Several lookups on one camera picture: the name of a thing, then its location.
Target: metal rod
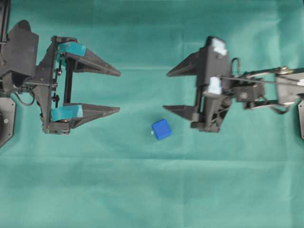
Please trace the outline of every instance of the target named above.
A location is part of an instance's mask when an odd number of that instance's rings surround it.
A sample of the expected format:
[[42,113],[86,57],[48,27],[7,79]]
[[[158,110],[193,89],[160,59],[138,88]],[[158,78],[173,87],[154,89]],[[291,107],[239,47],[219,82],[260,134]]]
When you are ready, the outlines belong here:
[[65,96],[63,98],[63,103],[71,102],[74,64],[75,64],[75,60],[73,59],[66,60],[66,84],[65,84]]
[[223,77],[218,76],[218,78],[223,78],[227,80],[232,81],[243,81],[243,82],[254,82],[254,83],[268,83],[268,84],[276,84],[276,85],[283,85],[283,86],[294,86],[294,87],[303,87],[303,85],[296,85],[292,83],[283,83],[283,82],[273,82],[273,81],[264,81],[264,80],[253,80],[253,79],[246,79],[246,78],[240,78],[240,77]]

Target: black cable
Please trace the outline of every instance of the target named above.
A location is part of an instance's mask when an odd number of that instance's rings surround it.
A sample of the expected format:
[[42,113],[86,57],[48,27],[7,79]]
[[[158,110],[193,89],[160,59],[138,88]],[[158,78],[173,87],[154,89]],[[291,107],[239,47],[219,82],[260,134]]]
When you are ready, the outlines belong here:
[[291,83],[283,83],[283,82],[273,82],[273,81],[264,81],[264,80],[253,80],[253,79],[246,79],[240,77],[223,77],[218,76],[218,78],[223,78],[232,81],[243,81],[243,82],[254,82],[254,83],[268,83],[268,84],[276,84],[276,85],[283,85],[283,86],[295,86],[295,87],[304,87],[303,85],[291,84]]
[[21,104],[23,104],[24,106],[31,106],[34,104],[34,101],[35,101],[35,96],[32,92],[29,93],[32,97],[33,97],[33,100],[30,102],[30,103],[25,103],[21,100],[21,98],[19,97],[19,95],[17,93],[14,93],[14,95],[17,97],[17,99],[21,102]]

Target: white tape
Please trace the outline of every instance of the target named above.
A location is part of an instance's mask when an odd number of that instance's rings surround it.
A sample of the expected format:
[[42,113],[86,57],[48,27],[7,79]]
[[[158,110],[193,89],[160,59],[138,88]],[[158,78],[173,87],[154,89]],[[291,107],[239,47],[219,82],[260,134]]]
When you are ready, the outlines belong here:
[[212,46],[214,47],[214,51],[221,54],[222,56],[225,56],[227,54],[227,49],[226,49],[226,45],[225,42],[217,39],[217,38],[213,38],[212,39]]

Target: cyan padding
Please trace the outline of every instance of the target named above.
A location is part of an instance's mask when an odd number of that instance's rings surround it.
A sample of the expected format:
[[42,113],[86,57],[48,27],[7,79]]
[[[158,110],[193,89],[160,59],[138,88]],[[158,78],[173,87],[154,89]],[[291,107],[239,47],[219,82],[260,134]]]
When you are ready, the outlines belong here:
[[57,46],[57,50],[58,52],[57,52],[56,60],[59,62],[60,54],[64,52],[68,52],[78,56],[85,56],[86,46],[71,41],[71,42],[59,44]]
[[51,120],[58,120],[84,117],[82,105],[62,106],[51,109]]

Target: blue cube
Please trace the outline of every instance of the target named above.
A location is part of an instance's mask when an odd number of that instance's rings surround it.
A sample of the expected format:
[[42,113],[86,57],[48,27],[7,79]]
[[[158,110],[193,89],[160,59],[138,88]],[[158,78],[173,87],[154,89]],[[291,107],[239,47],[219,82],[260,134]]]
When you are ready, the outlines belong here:
[[155,136],[158,140],[164,139],[171,135],[172,131],[166,119],[162,119],[152,124]]

